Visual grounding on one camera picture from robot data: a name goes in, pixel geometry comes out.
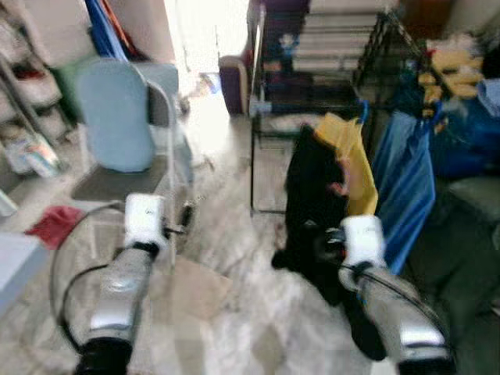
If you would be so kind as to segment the black garment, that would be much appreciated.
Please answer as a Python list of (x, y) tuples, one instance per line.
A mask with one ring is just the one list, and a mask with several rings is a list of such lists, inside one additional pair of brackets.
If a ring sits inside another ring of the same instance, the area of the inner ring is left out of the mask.
[(335, 189), (345, 181), (335, 157), (334, 146), (321, 141), (313, 128), (301, 127), (284, 185), (286, 239), (271, 265), (300, 274), (330, 306), (342, 307), (355, 346), (368, 359), (381, 361), (387, 350), (378, 329), (363, 312), (357, 294), (340, 282), (343, 250), (327, 247), (327, 230), (345, 218), (348, 202)]

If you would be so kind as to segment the pink plastic hanger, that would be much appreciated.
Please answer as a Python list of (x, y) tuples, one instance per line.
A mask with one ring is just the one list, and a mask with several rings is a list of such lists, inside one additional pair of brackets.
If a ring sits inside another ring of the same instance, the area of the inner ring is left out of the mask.
[(348, 197), (352, 191), (352, 161), (347, 155), (342, 155), (339, 149), (333, 151), (333, 161), (331, 168), (338, 172), (338, 177), (328, 184), (328, 189), (342, 197)]

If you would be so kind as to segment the yellow shirt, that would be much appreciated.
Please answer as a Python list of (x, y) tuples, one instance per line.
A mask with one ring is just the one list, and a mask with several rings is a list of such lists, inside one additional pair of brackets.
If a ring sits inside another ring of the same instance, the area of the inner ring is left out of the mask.
[(352, 191), (347, 199), (350, 216), (376, 213), (379, 195), (373, 171), (363, 145), (360, 118), (345, 120), (333, 113), (323, 116), (315, 129), (316, 139), (323, 145), (339, 149), (352, 161)]

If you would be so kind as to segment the blue shirt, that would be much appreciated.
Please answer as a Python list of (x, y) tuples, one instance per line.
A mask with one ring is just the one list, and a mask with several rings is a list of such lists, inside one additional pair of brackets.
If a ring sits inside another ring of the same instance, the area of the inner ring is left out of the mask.
[(395, 111), (373, 162), (387, 268), (400, 274), (436, 198), (430, 126)]

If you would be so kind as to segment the dark green sofa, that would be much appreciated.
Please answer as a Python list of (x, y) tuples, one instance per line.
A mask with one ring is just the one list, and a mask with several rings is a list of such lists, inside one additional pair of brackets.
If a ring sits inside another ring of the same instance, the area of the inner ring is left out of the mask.
[(439, 181), (403, 274), (436, 312), (457, 375), (499, 375), (499, 177)]

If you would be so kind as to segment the blue travel bag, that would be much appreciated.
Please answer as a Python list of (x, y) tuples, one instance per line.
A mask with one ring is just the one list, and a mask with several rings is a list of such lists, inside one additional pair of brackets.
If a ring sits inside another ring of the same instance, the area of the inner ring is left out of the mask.
[(500, 119), (477, 99), (447, 101), (430, 140), (434, 175), (458, 180), (500, 172)]

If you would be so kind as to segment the black metal drying rack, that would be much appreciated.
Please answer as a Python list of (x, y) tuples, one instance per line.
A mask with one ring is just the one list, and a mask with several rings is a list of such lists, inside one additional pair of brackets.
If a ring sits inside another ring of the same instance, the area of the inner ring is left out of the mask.
[(303, 0), (302, 5), (261, 2), (251, 34), (249, 208), (281, 215), (284, 178), (260, 172), (260, 152), (289, 155), (296, 125), (283, 115), (335, 113), (361, 123), (369, 161), (391, 114), (393, 97), (409, 79), (429, 73), (430, 55), (405, 28), (394, 0)]

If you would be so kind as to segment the yellow plush toy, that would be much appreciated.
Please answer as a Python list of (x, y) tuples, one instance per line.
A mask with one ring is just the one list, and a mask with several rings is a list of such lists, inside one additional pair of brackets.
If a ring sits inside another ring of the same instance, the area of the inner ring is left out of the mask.
[(478, 96), (477, 86), (484, 80), (483, 57), (473, 56), (467, 50), (440, 49), (429, 52), (427, 57), (428, 64), (417, 76), (423, 89), (423, 104)]

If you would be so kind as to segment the light blue folded towel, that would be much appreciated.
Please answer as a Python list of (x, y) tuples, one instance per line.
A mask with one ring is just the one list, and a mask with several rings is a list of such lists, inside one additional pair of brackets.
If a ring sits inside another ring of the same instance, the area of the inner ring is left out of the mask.
[(490, 116), (500, 118), (500, 79), (483, 79), (477, 83), (477, 99)]

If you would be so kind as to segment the white folding chair grey seat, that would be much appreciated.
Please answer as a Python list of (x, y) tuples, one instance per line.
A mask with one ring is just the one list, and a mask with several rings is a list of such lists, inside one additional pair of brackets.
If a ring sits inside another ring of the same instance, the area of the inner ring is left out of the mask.
[(193, 152), (179, 121), (180, 74), (175, 65), (169, 63), (127, 63), (140, 72), (148, 85), (148, 121), (155, 142), (155, 158), (146, 171), (139, 173), (121, 173), (98, 166), (88, 151), (82, 111), (74, 89), (75, 77), (72, 92), (82, 117), (82, 155), (88, 171), (72, 190), (71, 198), (80, 204), (97, 204), (122, 202), (132, 193), (160, 195), (165, 198), (166, 224), (177, 225), (195, 178)]

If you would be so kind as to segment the light blue cushion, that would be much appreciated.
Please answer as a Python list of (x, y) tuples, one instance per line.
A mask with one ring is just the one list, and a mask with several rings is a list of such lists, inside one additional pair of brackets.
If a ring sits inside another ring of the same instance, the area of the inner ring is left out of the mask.
[(148, 85), (128, 62), (99, 58), (78, 73), (76, 96), (87, 148), (98, 166), (121, 173), (146, 171), (155, 158), (149, 130)]

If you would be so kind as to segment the small dark red cloth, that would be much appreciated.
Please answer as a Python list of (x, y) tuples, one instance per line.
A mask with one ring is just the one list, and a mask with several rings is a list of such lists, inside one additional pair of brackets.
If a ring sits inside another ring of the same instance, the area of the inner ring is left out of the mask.
[(24, 231), (38, 238), (48, 250), (56, 250), (84, 217), (84, 211), (68, 205), (49, 206), (39, 221)]

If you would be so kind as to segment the printed plastic package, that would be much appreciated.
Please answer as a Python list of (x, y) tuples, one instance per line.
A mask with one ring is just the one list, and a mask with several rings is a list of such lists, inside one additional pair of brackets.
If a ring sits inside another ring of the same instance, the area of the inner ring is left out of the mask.
[(13, 171), (19, 175), (36, 174), (39, 177), (49, 178), (60, 175), (63, 165), (52, 149), (42, 137), (22, 132), (15, 137), (5, 138), (3, 141), (4, 153)]

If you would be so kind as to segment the royal blue hanging garment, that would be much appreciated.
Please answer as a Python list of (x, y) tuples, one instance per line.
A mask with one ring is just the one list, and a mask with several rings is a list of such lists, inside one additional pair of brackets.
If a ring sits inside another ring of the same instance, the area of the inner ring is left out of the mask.
[(102, 58), (129, 61), (128, 43), (123, 40), (108, 0), (82, 0), (90, 20), (90, 35), (95, 51)]

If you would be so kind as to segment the white folding table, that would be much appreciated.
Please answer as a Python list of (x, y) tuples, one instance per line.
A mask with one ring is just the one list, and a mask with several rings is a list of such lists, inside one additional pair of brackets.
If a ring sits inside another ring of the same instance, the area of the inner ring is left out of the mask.
[(39, 237), (0, 231), (0, 316), (41, 271), (47, 258), (46, 246)]

